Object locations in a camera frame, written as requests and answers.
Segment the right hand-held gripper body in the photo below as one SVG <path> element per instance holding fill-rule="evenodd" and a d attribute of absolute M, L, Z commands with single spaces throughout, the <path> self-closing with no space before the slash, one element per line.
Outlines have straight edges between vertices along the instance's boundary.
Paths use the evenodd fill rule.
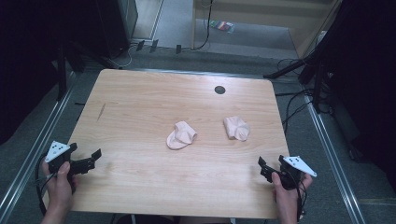
<path fill-rule="evenodd" d="M 286 190 L 292 190 L 298 187 L 302 173 L 309 174 L 313 177 L 317 176 L 317 173 L 299 156 L 285 157 L 284 160 L 284 164 L 280 163 L 279 171 L 268 166 L 266 163 L 265 167 L 261 167 L 261 175 L 264 176 L 268 182 L 272 183 L 272 173 L 277 173 L 283 188 Z"/>

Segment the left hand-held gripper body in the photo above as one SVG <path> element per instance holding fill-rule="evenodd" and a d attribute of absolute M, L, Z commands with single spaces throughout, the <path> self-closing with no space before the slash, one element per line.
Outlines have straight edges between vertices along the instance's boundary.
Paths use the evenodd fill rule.
<path fill-rule="evenodd" d="M 57 141 L 53 141 L 49 147 L 45 163 L 49 166 L 51 174 L 57 174 L 61 165 L 68 161 L 70 163 L 70 171 L 67 176 L 71 185 L 72 192 L 75 192 L 74 175 L 84 175 L 95 168 L 95 161 L 91 160 L 91 156 L 86 159 L 73 161 L 71 159 L 70 145 L 66 145 Z"/>

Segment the pink ankle sock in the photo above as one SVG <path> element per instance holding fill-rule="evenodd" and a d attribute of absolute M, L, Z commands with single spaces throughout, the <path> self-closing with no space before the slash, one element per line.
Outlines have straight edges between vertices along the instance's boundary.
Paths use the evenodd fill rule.
<path fill-rule="evenodd" d="M 173 150 L 182 149 L 191 145 L 196 136 L 197 132 L 186 121 L 180 121 L 175 124 L 175 129 L 168 135 L 166 145 Z"/>
<path fill-rule="evenodd" d="M 241 118 L 237 116 L 228 117 L 223 120 L 223 124 L 229 139 L 248 140 L 250 128 Z"/>

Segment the person's right hand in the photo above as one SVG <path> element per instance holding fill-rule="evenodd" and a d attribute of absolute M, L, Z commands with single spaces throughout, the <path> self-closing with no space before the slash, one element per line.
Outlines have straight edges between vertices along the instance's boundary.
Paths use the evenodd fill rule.
<path fill-rule="evenodd" d="M 272 173 L 274 185 L 274 197 L 276 202 L 277 214 L 291 214 L 297 217 L 298 211 L 298 193 L 296 190 L 286 190 L 281 184 L 280 177 L 277 173 Z"/>

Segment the person's left hand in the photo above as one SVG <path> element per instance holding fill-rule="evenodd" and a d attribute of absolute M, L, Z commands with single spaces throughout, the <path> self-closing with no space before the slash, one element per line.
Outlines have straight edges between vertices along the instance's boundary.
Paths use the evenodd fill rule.
<path fill-rule="evenodd" d="M 73 193 L 68 181 L 70 163 L 64 162 L 57 172 L 57 176 L 49 180 L 47 184 L 49 192 L 49 204 L 46 215 L 67 214 L 73 206 Z"/>

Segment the black metal stand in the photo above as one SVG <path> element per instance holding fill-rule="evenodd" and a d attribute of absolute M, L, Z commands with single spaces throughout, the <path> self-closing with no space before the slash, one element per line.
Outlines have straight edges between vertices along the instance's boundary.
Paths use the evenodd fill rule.
<path fill-rule="evenodd" d="M 57 51 L 57 73 L 58 73 L 58 97 L 57 100 L 60 101 L 67 90 L 67 78 L 66 78 L 66 70 L 65 70 L 65 57 L 64 57 L 64 48 L 62 45 L 59 46 Z"/>

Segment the black tripod stand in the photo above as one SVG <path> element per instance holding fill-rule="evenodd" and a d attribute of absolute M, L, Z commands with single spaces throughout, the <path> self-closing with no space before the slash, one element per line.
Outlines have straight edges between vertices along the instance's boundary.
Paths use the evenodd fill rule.
<path fill-rule="evenodd" d="M 323 48 L 315 47 L 306 57 L 297 60 L 295 63 L 292 63 L 285 68 L 274 72 L 273 74 L 264 75 L 263 77 L 275 79 L 282 77 L 300 67 L 303 68 L 303 71 L 298 76 L 298 80 L 303 85 L 308 84 L 311 80 L 314 80 L 312 96 L 313 107 L 317 113 L 323 113 L 323 110 L 320 108 L 321 85 L 323 77 L 326 74 L 326 59 L 323 56 Z"/>

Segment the black curtain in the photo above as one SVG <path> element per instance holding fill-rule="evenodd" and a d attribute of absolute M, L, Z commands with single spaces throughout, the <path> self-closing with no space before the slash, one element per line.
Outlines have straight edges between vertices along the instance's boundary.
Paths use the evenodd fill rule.
<path fill-rule="evenodd" d="M 328 37 L 330 87 L 352 120 L 343 132 L 396 192 L 396 0 L 343 0 Z"/>
<path fill-rule="evenodd" d="M 89 0 L 0 0 L 0 146 L 58 85 L 57 51 L 73 69 L 83 61 L 72 40 Z"/>

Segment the dark cabinet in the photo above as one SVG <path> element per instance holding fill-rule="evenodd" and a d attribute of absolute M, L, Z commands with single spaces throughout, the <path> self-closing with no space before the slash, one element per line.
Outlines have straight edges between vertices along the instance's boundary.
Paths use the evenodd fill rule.
<path fill-rule="evenodd" d="M 106 56 L 114 59 L 132 41 L 138 19 L 135 0 L 96 0 L 106 43 Z"/>

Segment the colourful packet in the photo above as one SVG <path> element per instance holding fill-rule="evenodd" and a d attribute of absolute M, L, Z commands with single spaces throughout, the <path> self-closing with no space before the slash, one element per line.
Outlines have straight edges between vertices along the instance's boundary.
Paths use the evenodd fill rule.
<path fill-rule="evenodd" d="M 227 21 L 210 21 L 209 25 L 216 30 L 227 32 L 229 34 L 231 34 L 234 29 L 234 25 Z"/>

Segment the metal floor rail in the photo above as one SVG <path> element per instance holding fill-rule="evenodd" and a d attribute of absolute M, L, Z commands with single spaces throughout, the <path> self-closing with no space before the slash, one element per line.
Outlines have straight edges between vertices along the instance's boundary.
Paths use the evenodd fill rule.
<path fill-rule="evenodd" d="M 8 181 L 0 189 L 0 224 L 6 224 L 40 155 L 46 149 L 54 127 L 70 98 L 79 75 L 66 75 L 66 91 L 60 100 L 45 96 L 11 138 L 0 146 L 0 177 Z"/>
<path fill-rule="evenodd" d="M 349 214 L 352 224 L 367 224 L 366 220 L 362 214 L 361 207 L 359 202 L 355 196 L 354 190 L 352 189 L 347 176 L 344 172 L 343 166 L 338 159 L 336 151 L 334 149 L 332 140 L 327 132 L 325 124 L 322 120 L 320 114 L 318 114 L 315 108 L 312 106 L 310 102 L 311 98 L 309 96 L 305 96 L 304 100 L 308 103 L 308 111 L 310 117 L 314 123 L 314 126 L 317 130 L 319 140 L 322 144 L 324 152 L 326 154 L 326 158 L 328 163 L 330 164 L 332 174 L 335 178 L 335 182 L 340 191 L 343 202 L 346 206 L 346 210 Z"/>

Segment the beige wooden frame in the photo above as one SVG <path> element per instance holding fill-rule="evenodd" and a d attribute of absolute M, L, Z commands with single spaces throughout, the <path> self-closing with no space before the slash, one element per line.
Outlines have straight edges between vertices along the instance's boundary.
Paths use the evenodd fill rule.
<path fill-rule="evenodd" d="M 329 28 L 343 0 L 192 0 L 191 48 L 197 19 L 211 18 L 287 27 L 299 58 L 309 54 L 318 35 Z"/>

